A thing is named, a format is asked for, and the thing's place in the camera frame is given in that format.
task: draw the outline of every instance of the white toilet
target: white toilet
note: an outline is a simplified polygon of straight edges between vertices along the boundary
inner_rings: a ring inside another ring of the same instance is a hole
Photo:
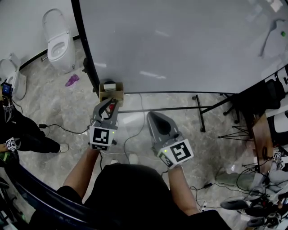
[[[42,25],[48,42],[48,59],[59,70],[68,73],[74,69],[76,52],[62,12],[59,9],[47,11],[42,18]]]
[[[2,80],[12,85],[12,96],[22,100],[26,94],[27,77],[20,73],[21,62],[19,58],[11,53],[8,59],[0,61],[0,74]]]

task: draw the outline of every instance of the marble floor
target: marble floor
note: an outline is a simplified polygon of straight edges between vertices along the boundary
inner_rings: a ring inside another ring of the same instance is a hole
[[[58,124],[74,132],[82,132],[90,123],[93,108],[99,100],[92,92],[88,76],[82,72],[85,54],[81,41],[76,40],[75,46],[77,63],[75,70],[71,73],[59,73],[48,59],[41,62],[40,58],[21,71],[27,76],[27,93],[24,99],[17,103],[23,108],[23,114],[37,124]],[[65,83],[72,74],[77,74],[80,80],[72,86],[65,87]],[[196,102],[191,100],[194,95],[193,93],[142,94],[143,107],[148,109],[196,106]],[[200,93],[199,98],[202,105],[213,105],[224,99],[219,94],[208,93]],[[241,172],[242,163],[253,163],[253,153],[246,147],[246,142],[218,138],[219,135],[233,131],[235,114],[232,112],[223,116],[223,112],[228,110],[229,106],[229,103],[224,104],[204,115],[207,130],[205,133],[200,132],[201,121],[198,110],[162,112],[174,119],[179,130],[190,141],[194,157],[183,164],[190,186],[201,188],[207,183],[214,182],[215,175],[221,167],[225,167],[229,172]],[[138,94],[126,95],[124,106],[120,110],[132,109],[141,109],[141,98]],[[109,150],[109,153],[119,154],[103,154],[102,166],[109,164],[112,159],[127,163],[123,155],[124,141],[139,132],[145,121],[144,116],[146,113],[143,114],[143,112],[119,114],[119,128],[115,136],[117,145]],[[20,163],[45,184],[58,189],[87,148],[89,138],[87,133],[68,133],[56,126],[50,128],[48,137],[59,143],[69,144],[69,151],[62,154],[19,152]],[[166,166],[154,156],[151,147],[151,136],[145,121],[142,132],[126,143],[126,150],[136,153],[141,164],[150,166],[159,173],[166,171]],[[100,173],[99,163],[100,158],[94,168],[87,194],[91,192],[94,181]],[[168,184],[166,174],[163,178]],[[205,199],[209,207],[219,207],[221,201],[236,195],[241,195],[241,193],[212,186],[199,191],[197,199]],[[29,220],[33,208],[28,207],[26,203],[21,203],[21,198],[16,201],[17,203]],[[246,222],[237,212],[221,208],[217,210],[233,230],[245,229]]]

